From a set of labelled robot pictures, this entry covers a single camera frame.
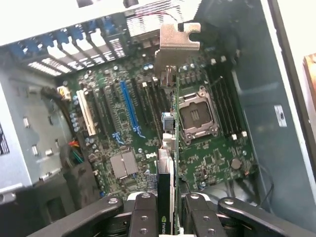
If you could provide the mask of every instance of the black cable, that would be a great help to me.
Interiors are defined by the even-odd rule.
[[[270,172],[263,165],[258,164],[258,166],[261,168],[261,170],[263,170],[266,173],[266,175],[268,176],[268,178],[270,179],[270,182],[271,182],[271,187],[270,187],[269,191],[267,192],[265,198],[260,202],[260,204],[257,205],[257,207],[261,207],[262,204],[264,204],[265,201],[268,199],[268,197],[272,194],[273,189],[275,187],[275,184],[273,182],[273,178],[272,178],[272,175],[270,174]]]

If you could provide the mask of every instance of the cpu socket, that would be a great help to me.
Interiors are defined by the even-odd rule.
[[[193,139],[212,134],[218,135],[218,122],[209,93],[204,86],[196,93],[179,98],[182,138],[187,145]]]

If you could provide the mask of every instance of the red wire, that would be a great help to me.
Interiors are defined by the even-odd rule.
[[[172,17],[172,19],[174,19],[176,22],[178,22],[176,18],[174,18],[171,14],[169,14],[167,12],[157,11],[157,12],[153,12],[153,13],[137,14],[137,16],[152,16],[152,15],[168,15],[168,16]]]

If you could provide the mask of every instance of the metal bracket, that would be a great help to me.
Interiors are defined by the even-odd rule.
[[[267,233],[270,237],[316,237],[316,234],[282,220],[265,210],[252,206],[234,197],[218,201],[218,210],[232,218],[243,221],[249,229],[257,233]]]
[[[170,67],[183,65],[188,56],[193,52],[198,52],[199,42],[189,39],[191,33],[201,32],[199,23],[185,23],[183,32],[178,31],[177,25],[165,24],[160,29],[160,50],[155,52],[155,76],[161,78],[161,82],[167,86],[172,86],[172,75],[167,77]]]

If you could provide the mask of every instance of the capacitor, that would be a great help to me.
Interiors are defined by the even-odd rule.
[[[231,161],[231,168],[232,169],[236,169],[236,170],[240,169],[241,165],[242,165],[242,163],[241,163],[240,159],[238,159],[238,158],[232,159],[232,161]]]
[[[206,183],[205,182],[202,182],[200,185],[199,185],[199,189],[200,190],[203,190],[203,189],[205,189],[205,187],[206,187]]]

